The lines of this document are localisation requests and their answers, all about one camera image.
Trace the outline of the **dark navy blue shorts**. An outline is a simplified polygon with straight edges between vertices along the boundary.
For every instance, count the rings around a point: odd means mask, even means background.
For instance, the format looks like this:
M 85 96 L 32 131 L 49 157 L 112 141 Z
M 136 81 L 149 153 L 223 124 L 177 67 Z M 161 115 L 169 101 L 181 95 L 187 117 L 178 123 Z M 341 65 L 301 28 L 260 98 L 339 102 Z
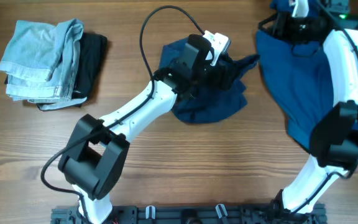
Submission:
M 211 43 L 196 34 L 163 47 L 156 77 L 173 85 L 178 97 L 172 112 L 182 122 L 215 123 L 230 117 L 247 104 L 243 95 L 246 87 L 241 78 L 257 65 L 260 56 L 255 54 L 233 60 L 228 54 L 220 55 L 216 63 L 235 62 L 244 68 L 229 90 L 207 90 L 197 86 L 194 77 L 198 68 L 211 63 L 206 60 L 210 50 Z

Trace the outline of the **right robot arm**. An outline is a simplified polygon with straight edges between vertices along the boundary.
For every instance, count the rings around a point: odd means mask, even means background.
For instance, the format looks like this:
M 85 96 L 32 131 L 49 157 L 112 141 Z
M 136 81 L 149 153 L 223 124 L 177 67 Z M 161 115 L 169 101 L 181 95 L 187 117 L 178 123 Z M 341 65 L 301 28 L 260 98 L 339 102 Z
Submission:
M 338 179 L 358 167 L 358 16 L 348 1 L 273 1 L 258 24 L 265 86 L 307 153 L 296 179 L 271 201 L 271 222 L 303 223 Z

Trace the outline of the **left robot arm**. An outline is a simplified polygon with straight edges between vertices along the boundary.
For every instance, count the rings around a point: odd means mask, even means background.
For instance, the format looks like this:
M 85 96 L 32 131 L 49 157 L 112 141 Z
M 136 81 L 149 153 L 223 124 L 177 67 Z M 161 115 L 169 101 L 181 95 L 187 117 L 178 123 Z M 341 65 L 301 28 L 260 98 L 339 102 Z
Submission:
M 201 86 L 229 88 L 232 77 L 225 63 L 230 44 L 220 33 L 189 35 L 178 57 L 158 69 L 130 102 L 99 119 L 87 114 L 76 123 L 58 168 L 79 195 L 84 221 L 107 220 L 109 193 L 122 174 L 129 146 L 150 123 L 179 101 L 195 97 Z

